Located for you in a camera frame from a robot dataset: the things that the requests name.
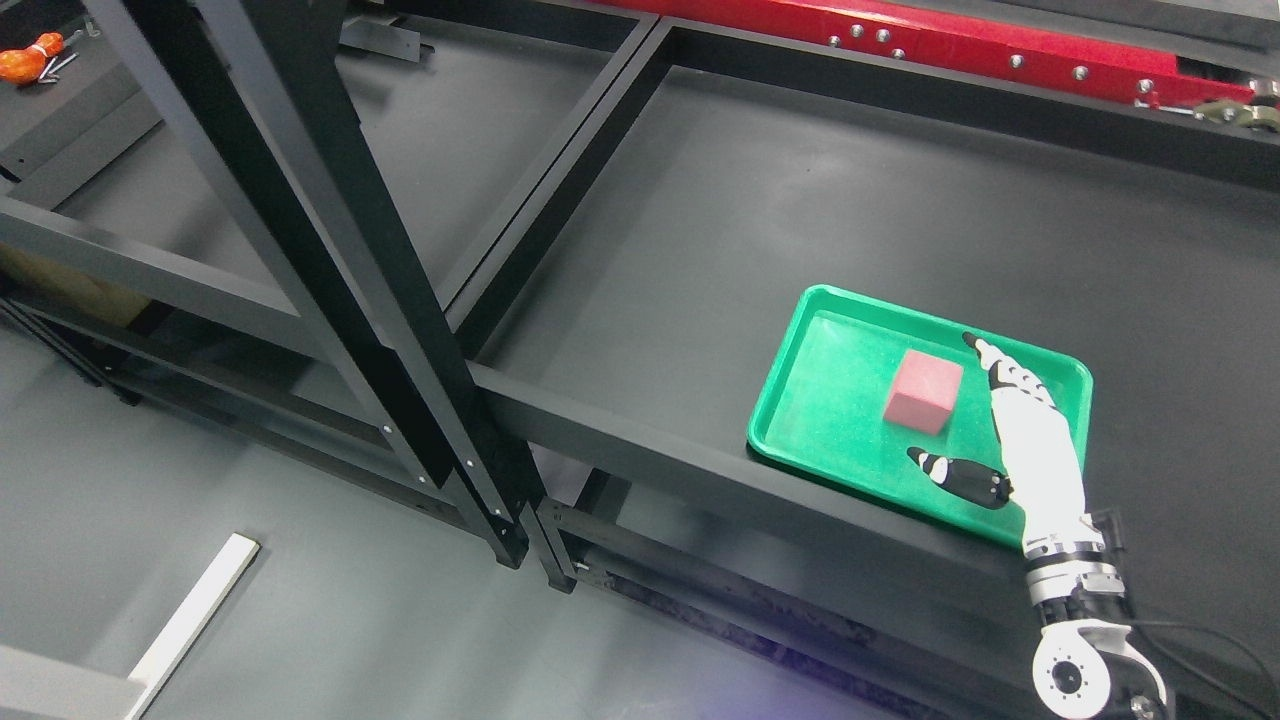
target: orange object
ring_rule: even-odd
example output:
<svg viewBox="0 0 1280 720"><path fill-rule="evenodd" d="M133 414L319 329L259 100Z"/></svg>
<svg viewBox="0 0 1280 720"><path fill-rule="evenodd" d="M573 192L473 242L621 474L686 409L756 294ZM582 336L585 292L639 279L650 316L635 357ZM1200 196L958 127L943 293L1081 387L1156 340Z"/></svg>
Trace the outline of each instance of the orange object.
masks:
<svg viewBox="0 0 1280 720"><path fill-rule="evenodd" d="M40 78L50 58L63 51L63 36L46 32L23 50L0 53L0 79L14 85L31 85Z"/></svg>

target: green tray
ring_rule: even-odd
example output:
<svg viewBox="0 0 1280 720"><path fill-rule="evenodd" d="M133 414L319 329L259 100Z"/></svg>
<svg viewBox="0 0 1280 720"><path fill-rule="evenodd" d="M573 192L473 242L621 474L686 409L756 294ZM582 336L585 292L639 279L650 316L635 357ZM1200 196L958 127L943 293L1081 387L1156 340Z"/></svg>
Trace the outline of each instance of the green tray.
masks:
<svg viewBox="0 0 1280 720"><path fill-rule="evenodd" d="M1001 468L987 375L964 331L989 340L1039 375L1066 415L1084 466L1093 378L1074 357L829 286L805 291L746 428L760 455L937 518L1011 547L1023 511L987 510L938 488L906 456L928 452ZM909 350L964 368L955 413L937 436L883 419L893 375ZM1014 487L1018 479L1014 478Z"/></svg>

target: red metal rail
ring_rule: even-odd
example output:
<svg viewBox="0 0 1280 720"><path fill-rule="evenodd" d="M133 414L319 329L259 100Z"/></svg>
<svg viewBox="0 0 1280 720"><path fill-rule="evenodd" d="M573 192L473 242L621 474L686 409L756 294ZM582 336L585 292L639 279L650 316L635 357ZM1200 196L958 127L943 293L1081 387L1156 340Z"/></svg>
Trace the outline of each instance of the red metal rail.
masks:
<svg viewBox="0 0 1280 720"><path fill-rule="evenodd" d="M1116 102L1253 99L1248 87L1180 74L1171 53L877 0L595 1Z"/></svg>

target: robotic hand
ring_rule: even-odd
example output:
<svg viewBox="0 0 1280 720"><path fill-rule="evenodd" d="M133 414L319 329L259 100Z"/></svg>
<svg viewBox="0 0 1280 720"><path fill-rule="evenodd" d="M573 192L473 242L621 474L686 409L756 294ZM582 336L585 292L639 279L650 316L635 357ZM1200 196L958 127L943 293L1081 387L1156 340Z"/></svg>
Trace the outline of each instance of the robotic hand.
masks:
<svg viewBox="0 0 1280 720"><path fill-rule="evenodd" d="M1043 625L1032 660L1036 692L1071 720L1174 720L1164 679L1128 642L1124 582L1084 511L1066 418L1030 370L972 333L964 341L987 372L1007 475L919 447L906 452L942 489L989 509L1012 501L1027 514L1027 585Z"/></svg>

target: table surface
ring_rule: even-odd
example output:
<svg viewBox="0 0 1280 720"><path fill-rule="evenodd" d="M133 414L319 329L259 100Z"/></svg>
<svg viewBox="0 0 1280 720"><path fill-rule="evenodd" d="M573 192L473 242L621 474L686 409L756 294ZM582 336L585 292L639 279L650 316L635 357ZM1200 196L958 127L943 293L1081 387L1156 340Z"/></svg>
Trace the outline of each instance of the table surface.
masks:
<svg viewBox="0 0 1280 720"><path fill-rule="evenodd" d="M676 68L479 360L746 457L815 283L1066 352L1135 593L1275 659L1280 583L1240 560L1280 562L1275 218L1261 192Z"/></svg>

